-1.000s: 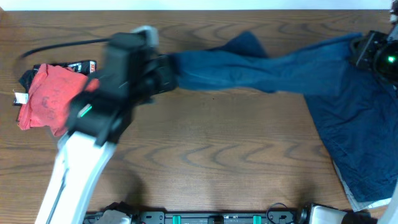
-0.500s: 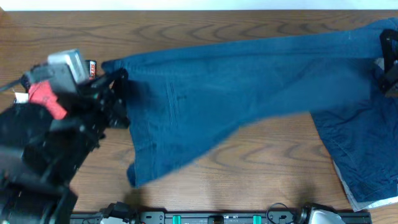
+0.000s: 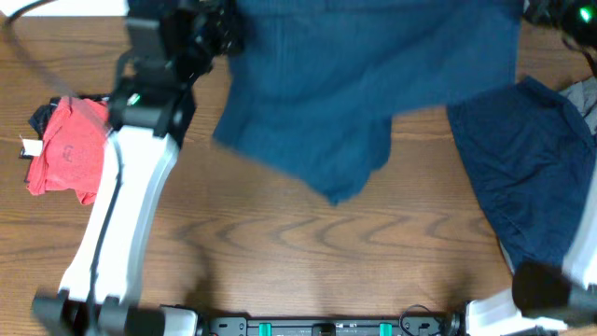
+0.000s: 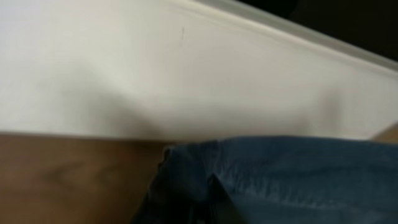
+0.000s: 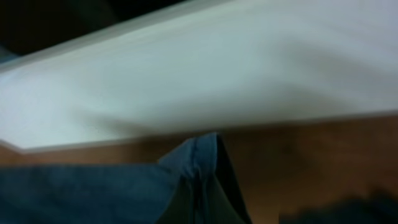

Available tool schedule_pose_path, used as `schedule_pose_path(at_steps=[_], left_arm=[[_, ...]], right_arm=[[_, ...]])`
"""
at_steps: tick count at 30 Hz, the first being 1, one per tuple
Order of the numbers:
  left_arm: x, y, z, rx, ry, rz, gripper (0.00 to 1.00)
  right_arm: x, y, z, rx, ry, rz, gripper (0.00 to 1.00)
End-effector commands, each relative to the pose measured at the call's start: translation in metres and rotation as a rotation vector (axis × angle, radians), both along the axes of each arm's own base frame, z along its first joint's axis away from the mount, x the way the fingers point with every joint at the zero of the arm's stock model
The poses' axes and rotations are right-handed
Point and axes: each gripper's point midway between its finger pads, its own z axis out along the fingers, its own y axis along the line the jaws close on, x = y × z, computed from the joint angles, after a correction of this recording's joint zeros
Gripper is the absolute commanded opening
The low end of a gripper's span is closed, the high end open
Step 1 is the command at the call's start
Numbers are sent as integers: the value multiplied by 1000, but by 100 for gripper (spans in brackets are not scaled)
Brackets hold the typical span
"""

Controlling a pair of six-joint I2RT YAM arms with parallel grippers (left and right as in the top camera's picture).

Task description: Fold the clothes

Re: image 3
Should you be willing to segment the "dark blue denim shorts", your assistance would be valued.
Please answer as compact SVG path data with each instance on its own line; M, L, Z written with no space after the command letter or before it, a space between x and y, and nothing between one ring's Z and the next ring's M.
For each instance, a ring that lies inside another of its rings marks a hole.
M330 203L388 161L396 114L513 81L523 4L242 0L243 52L214 139Z

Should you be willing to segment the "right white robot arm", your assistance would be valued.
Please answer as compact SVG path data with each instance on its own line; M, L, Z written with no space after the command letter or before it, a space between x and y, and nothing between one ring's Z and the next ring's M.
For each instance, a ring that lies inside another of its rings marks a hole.
M555 335L596 321L596 105L527 77L453 105L455 144L513 273L463 335Z

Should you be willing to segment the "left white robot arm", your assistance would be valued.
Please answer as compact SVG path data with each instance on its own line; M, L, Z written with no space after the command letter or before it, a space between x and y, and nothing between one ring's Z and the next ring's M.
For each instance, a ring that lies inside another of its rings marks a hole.
M196 110L193 85L215 57L241 52L240 16L225 0L131 1L125 26L89 224L59 291L36 295L33 313L52 335L205 335L194 310L139 300L160 194Z

